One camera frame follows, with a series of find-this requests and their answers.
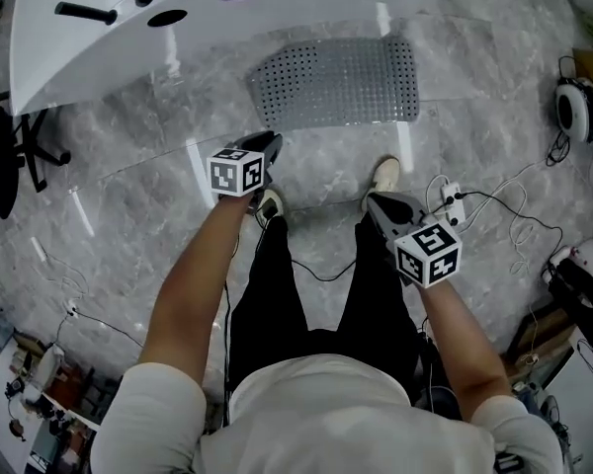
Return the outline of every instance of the hole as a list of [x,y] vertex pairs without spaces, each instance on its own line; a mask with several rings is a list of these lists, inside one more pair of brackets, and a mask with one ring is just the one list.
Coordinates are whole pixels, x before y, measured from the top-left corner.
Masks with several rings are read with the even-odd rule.
[[187,16],[187,11],[183,11],[181,9],[165,11],[161,12],[160,14],[156,14],[147,22],[147,25],[152,28],[166,27],[168,25],[178,23],[180,20],[184,19],[185,16]]

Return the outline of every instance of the floor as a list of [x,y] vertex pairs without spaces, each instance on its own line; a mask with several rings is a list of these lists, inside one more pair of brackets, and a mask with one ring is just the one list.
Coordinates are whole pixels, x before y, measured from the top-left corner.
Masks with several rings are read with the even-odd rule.
[[[7,10],[0,27],[0,89],[8,87],[9,26]],[[387,27],[414,48],[420,117],[408,126],[408,138],[404,124],[285,134],[273,176],[291,210],[296,259],[329,277],[354,258],[359,198],[384,154],[401,158],[399,187],[419,198],[437,174],[459,181],[465,191],[491,192],[544,158],[556,133],[550,107],[557,58],[586,44],[566,0],[439,0],[383,27],[321,24],[200,51],[179,73],[155,72],[103,100],[49,114],[42,142],[69,149],[73,161],[48,168],[48,189],[39,195],[23,171],[14,211],[0,220],[0,307],[7,318],[50,342],[65,304],[77,296],[59,281],[81,276],[57,260],[42,264],[31,243],[36,237],[87,281],[88,293],[77,301],[84,313],[142,342],[162,280],[209,212],[211,199],[198,181],[204,158],[230,137],[261,128],[242,82],[247,70],[292,41],[380,37]],[[554,168],[541,164],[520,178],[526,212],[561,225],[564,243],[593,237],[593,192],[580,174],[567,160]],[[512,185],[501,197],[517,207],[523,193]],[[479,202],[468,197],[467,212]],[[537,226],[519,247],[529,271],[523,266],[512,275],[520,257],[508,236],[511,221],[496,202],[489,205],[462,234],[462,271],[453,278],[499,350],[528,306],[546,296],[538,275],[558,238],[557,231]],[[259,234],[246,220],[228,277],[233,303],[243,292]],[[310,328],[335,328],[351,272],[331,283],[300,268],[295,275]],[[421,321],[416,291],[405,294],[413,319]],[[224,313],[223,299],[205,381],[215,393],[221,388]],[[85,318],[69,319],[59,343],[76,360],[116,375],[139,354],[125,336]]]

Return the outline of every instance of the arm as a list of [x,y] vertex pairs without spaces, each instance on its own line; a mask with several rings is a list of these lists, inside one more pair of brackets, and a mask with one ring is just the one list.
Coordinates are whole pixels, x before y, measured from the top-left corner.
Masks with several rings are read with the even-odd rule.
[[464,419],[488,398],[512,395],[501,358],[452,285],[445,280],[420,294]]
[[212,323],[251,196],[219,201],[165,279],[138,363],[159,362],[202,385]]

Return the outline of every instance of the power strip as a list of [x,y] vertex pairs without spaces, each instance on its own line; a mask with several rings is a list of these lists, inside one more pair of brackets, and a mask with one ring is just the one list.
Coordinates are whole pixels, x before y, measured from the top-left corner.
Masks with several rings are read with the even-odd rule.
[[442,200],[446,204],[446,219],[448,219],[451,226],[457,226],[466,221],[464,201],[455,198],[455,195],[461,192],[459,183],[448,183],[442,186]]

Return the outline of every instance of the person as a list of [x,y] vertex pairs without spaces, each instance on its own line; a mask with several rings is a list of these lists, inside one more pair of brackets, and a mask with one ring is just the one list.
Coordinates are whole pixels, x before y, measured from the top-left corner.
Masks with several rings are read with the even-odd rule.
[[[370,192],[392,191],[398,175],[397,160],[384,160]],[[512,396],[499,356],[447,281],[419,291],[464,420],[411,407],[417,328],[369,215],[356,225],[337,331],[308,331],[283,203],[269,190],[232,313],[230,424],[203,436],[212,325],[249,201],[220,200],[165,279],[138,364],[94,441],[94,474],[470,474],[492,472],[500,452],[520,457],[526,472],[562,472],[553,431]]]

